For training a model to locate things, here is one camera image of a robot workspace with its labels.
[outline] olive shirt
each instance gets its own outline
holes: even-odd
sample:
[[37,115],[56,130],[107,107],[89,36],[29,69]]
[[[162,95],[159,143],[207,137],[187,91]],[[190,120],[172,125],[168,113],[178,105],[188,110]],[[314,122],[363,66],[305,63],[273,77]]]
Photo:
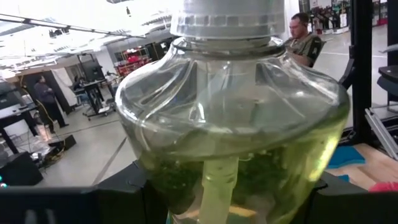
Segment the olive shirt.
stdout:
[[313,67],[323,45],[321,38],[312,33],[309,33],[301,40],[290,38],[284,44],[290,53],[306,56],[310,61],[309,67]]

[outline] grey floor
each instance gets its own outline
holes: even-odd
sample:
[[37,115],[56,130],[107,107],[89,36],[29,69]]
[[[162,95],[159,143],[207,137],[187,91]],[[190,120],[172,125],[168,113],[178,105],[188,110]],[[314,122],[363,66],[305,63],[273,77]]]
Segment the grey floor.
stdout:
[[[378,67],[387,65],[386,55],[379,51],[387,47],[386,27],[375,27],[373,31],[373,103],[386,104],[386,92],[376,85]],[[349,33],[323,36],[330,39],[315,68],[335,79],[339,79],[348,61]],[[95,184],[128,166],[136,158],[116,113],[107,117],[95,117],[88,121],[80,109],[67,118],[70,126],[58,130],[63,136],[72,133],[77,145],[67,151],[64,157],[46,169],[44,181],[39,186],[87,186]],[[381,116],[388,114],[379,110]],[[26,136],[18,143],[21,150],[29,150]]]

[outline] glass bottle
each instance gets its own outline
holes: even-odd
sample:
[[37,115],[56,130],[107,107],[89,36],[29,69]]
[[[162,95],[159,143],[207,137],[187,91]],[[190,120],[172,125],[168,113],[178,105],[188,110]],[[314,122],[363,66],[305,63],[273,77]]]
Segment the glass bottle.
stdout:
[[[236,7],[238,21],[265,4],[250,1]],[[340,139],[348,95],[269,37],[283,32],[278,16],[245,28],[206,27],[199,9],[239,1],[190,2],[173,16],[172,32],[183,37],[116,93],[139,165],[175,223],[289,223]],[[283,1],[269,2],[279,3],[266,14],[283,9]],[[224,10],[216,7],[207,19],[217,21]],[[199,16],[192,22],[193,12]]]

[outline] wooden board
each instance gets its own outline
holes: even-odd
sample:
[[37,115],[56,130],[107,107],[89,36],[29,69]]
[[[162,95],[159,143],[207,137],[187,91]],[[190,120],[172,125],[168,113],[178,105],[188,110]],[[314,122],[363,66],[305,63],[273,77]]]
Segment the wooden board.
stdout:
[[379,182],[398,182],[398,162],[378,150],[366,145],[354,146],[365,158],[365,164],[328,169],[332,175],[348,175],[350,182],[368,190]]

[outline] white plastic cap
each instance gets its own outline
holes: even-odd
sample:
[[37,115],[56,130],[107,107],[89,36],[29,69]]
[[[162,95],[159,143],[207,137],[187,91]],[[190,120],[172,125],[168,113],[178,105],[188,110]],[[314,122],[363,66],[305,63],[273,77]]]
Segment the white plastic cap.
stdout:
[[170,33],[251,39],[285,32],[284,0],[175,0]]

